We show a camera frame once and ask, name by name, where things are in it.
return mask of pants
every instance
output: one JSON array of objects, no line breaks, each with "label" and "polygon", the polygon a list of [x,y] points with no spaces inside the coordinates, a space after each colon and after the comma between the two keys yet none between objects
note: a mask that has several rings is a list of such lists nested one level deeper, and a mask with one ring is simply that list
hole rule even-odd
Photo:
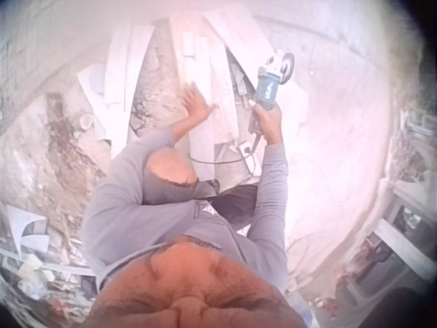
[{"label": "pants", "polygon": [[226,190],[217,196],[208,197],[212,207],[237,231],[253,221],[257,203],[257,184],[244,184]]}]

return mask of hand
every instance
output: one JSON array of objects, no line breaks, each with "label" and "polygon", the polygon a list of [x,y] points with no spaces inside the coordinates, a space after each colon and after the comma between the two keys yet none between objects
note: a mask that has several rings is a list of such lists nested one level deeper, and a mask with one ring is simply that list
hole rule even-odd
[{"label": "hand", "polygon": [[271,111],[265,110],[260,104],[250,100],[249,104],[259,117],[259,125],[264,132],[264,139],[268,145],[282,144],[282,113],[278,106]]},{"label": "hand", "polygon": [[184,88],[182,94],[182,105],[186,108],[188,116],[196,122],[203,122],[214,110],[214,106],[208,106],[205,98],[195,85]]}]

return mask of gray long-sleeve shirt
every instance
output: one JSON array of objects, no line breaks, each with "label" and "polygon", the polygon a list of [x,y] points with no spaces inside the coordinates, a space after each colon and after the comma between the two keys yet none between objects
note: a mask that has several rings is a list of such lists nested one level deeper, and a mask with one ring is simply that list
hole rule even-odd
[{"label": "gray long-sleeve shirt", "polygon": [[82,240],[83,255],[96,274],[98,288],[117,268],[184,235],[214,245],[283,293],[287,278],[284,227],[288,173],[283,144],[266,147],[247,237],[237,234],[205,200],[141,205],[143,188],[147,188],[143,164],[153,152],[174,144],[168,129],[152,131],[129,143],[94,192],[85,213]]}]

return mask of nose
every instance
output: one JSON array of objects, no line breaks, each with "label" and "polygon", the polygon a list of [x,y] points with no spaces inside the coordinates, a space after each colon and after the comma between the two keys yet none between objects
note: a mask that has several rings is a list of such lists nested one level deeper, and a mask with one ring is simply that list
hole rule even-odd
[{"label": "nose", "polygon": [[201,326],[201,314],[208,305],[198,297],[187,296],[175,301],[170,308],[179,314],[180,328],[197,328]]}]

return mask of left hand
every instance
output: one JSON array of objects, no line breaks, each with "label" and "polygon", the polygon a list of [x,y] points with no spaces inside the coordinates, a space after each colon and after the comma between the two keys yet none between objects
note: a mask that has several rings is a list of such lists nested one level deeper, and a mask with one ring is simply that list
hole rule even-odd
[{"label": "left hand", "polygon": [[188,116],[197,122],[203,122],[215,109],[215,105],[209,106],[205,98],[195,85],[184,88],[182,94],[182,105],[186,108]]}]

